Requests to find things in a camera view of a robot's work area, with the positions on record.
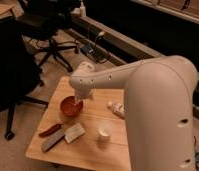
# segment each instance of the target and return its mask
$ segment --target wooden table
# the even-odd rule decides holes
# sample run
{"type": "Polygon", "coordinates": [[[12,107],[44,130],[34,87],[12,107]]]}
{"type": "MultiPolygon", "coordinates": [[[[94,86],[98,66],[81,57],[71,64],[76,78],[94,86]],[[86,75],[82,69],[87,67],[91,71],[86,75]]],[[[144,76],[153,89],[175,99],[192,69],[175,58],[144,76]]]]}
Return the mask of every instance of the wooden table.
{"type": "Polygon", "coordinates": [[[14,5],[12,4],[0,4],[0,16],[5,14],[6,12],[10,11],[12,14],[12,8],[14,7],[14,5]]]}
{"type": "Polygon", "coordinates": [[[77,117],[67,118],[60,112],[59,105],[65,97],[72,95],[74,95],[73,89],[68,84],[68,77],[63,77],[40,121],[27,149],[26,156],[89,170],[130,170],[125,122],[106,108],[108,101],[122,102],[123,91],[94,90],[94,100],[83,101],[82,113],[77,117]],[[41,144],[45,141],[45,138],[40,138],[38,134],[53,124],[60,123],[63,119],[81,123],[85,128],[85,134],[70,144],[62,140],[50,151],[43,153],[41,144]],[[109,121],[112,126],[112,136],[108,142],[101,142],[98,138],[97,125],[104,121],[109,121]]]}

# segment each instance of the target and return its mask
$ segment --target white cup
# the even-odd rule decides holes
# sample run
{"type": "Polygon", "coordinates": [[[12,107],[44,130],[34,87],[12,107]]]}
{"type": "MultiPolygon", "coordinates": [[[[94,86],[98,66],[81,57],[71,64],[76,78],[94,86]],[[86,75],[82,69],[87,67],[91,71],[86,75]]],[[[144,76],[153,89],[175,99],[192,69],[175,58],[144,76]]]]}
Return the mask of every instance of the white cup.
{"type": "Polygon", "coordinates": [[[112,123],[109,121],[100,121],[100,123],[97,126],[97,131],[99,141],[108,141],[112,134],[112,123]]]}

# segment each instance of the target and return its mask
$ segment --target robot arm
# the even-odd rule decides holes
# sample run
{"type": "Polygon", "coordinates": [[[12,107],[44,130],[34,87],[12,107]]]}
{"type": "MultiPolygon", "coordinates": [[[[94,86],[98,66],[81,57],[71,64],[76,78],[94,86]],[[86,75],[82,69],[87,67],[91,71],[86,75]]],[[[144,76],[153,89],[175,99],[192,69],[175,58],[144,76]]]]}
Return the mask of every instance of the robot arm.
{"type": "Polygon", "coordinates": [[[94,72],[83,63],[69,81],[78,99],[94,88],[123,88],[133,171],[194,171],[192,95],[197,71],[186,58],[147,59],[94,72]]]}
{"type": "Polygon", "coordinates": [[[138,66],[157,60],[142,60],[101,72],[95,72],[93,64],[82,62],[71,75],[69,84],[74,88],[78,100],[88,98],[92,89],[123,89],[127,78],[138,66]]]}

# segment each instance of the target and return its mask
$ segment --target bowl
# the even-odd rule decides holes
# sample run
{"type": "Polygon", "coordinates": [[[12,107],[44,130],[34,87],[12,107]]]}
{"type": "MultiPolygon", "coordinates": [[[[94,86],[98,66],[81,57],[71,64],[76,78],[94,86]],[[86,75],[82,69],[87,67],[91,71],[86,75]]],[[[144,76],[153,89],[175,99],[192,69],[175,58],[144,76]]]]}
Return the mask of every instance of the bowl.
{"type": "Polygon", "coordinates": [[[74,96],[68,96],[60,103],[60,110],[65,116],[77,116],[83,109],[83,101],[75,103],[74,96]]]}

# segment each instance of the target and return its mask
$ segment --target black chair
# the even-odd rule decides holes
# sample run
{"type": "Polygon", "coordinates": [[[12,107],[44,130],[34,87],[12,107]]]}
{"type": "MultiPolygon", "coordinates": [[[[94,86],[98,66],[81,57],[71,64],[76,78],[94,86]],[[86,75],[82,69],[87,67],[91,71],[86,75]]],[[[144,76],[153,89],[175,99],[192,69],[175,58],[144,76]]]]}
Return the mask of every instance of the black chair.
{"type": "Polygon", "coordinates": [[[77,45],[63,46],[52,38],[58,29],[69,29],[71,27],[71,10],[80,6],[79,0],[18,0],[24,13],[17,18],[18,25],[24,36],[49,41],[49,47],[41,48],[38,52],[46,52],[46,55],[38,64],[41,67],[52,55],[53,58],[62,64],[68,72],[73,68],[69,62],[59,53],[67,49],[75,49],[77,45]]]}
{"type": "Polygon", "coordinates": [[[13,17],[0,19],[0,112],[8,109],[5,138],[11,130],[15,105],[21,100],[47,107],[48,102],[26,96],[40,83],[39,68],[25,48],[13,17]]]}

